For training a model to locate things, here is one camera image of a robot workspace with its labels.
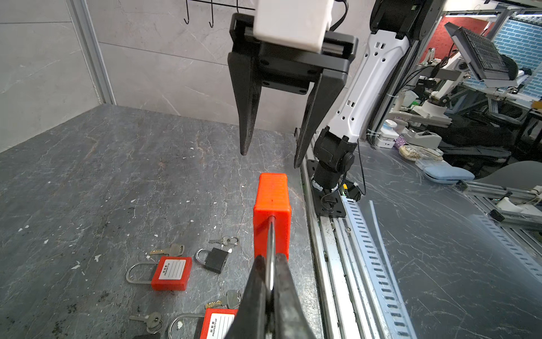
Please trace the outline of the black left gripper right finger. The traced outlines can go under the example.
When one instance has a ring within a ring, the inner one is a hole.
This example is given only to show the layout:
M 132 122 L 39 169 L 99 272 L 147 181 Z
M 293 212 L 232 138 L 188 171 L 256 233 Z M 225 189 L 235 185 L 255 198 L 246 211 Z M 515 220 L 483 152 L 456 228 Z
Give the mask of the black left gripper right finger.
M 284 254 L 275 256 L 273 288 L 274 338 L 315 338 L 307 321 Z

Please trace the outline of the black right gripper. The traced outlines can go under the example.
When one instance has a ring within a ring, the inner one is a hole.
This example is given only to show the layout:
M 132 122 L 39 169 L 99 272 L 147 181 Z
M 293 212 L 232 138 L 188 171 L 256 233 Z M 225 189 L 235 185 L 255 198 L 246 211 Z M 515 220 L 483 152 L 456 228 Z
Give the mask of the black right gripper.
M 231 17 L 233 47 L 227 61 L 239 116 L 240 152 L 247 155 L 251 145 L 262 87 L 305 95 L 313 83 L 296 144 L 294 167 L 299 168 L 313 134 L 347 83 L 359 39 L 326 32 L 321 51 L 309 52 L 259 40 L 253 26 L 253 16 Z

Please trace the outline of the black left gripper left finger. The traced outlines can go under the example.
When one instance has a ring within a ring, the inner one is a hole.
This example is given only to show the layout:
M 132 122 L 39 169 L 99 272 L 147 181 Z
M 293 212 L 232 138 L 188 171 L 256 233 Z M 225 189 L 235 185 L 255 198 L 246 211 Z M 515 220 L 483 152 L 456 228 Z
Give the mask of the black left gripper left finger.
M 257 339 L 265 337 L 267 287 L 265 258 L 255 258 L 241 304 L 225 339 Z

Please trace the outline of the red padlock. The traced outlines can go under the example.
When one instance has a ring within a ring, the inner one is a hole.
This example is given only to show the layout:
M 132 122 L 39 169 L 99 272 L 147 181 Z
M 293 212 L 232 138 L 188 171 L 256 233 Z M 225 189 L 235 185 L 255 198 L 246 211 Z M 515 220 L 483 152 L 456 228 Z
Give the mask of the red padlock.
M 203 339 L 224 339 L 234 322 L 238 309 L 206 309 L 204 314 L 183 313 L 174 318 L 167 329 L 167 337 L 173 338 L 172 330 L 177 323 L 185 318 L 203 319 L 203 326 L 200 338 Z
M 156 266 L 150 281 L 137 281 L 131 278 L 131 271 L 137 266 Z M 125 275 L 128 283 L 149 285 L 155 291 L 185 291 L 191 276 L 193 260 L 189 257 L 162 257 L 156 262 L 140 262 L 132 265 Z
M 287 176 L 284 173 L 262 173 L 253 208 L 253 248 L 254 257 L 263 257 L 268 265 L 264 273 L 266 299 L 272 296 L 278 260 L 289 261 L 291 224 Z

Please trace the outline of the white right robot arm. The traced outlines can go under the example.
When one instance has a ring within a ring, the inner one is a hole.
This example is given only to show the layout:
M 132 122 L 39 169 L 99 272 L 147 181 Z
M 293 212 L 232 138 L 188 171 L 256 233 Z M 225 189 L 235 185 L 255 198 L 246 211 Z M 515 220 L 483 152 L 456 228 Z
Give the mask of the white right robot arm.
M 377 1 L 364 49 L 337 32 L 331 1 L 259 1 L 254 14 L 233 14 L 227 64 L 241 154 L 251 145 L 263 88 L 307 95 L 294 164 L 313 151 L 316 213 L 345 216 L 340 188 L 360 135 L 414 63 L 442 8 L 442 1 Z

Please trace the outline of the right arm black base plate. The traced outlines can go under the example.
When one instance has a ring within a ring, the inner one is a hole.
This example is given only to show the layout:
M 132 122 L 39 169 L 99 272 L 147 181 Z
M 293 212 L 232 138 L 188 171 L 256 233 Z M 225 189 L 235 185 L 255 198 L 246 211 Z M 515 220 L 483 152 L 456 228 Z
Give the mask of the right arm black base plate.
M 359 201 L 362 196 L 361 189 L 356 182 L 346 179 L 343 186 L 338 185 L 331 191 L 318 189 L 314 184 L 314 175 L 318 162 L 316 160 L 307 160 L 306 167 L 309 176 L 309 188 L 313 198 L 314 209 L 317 216 L 329 218 L 345 218 L 347 216 L 343 199 Z

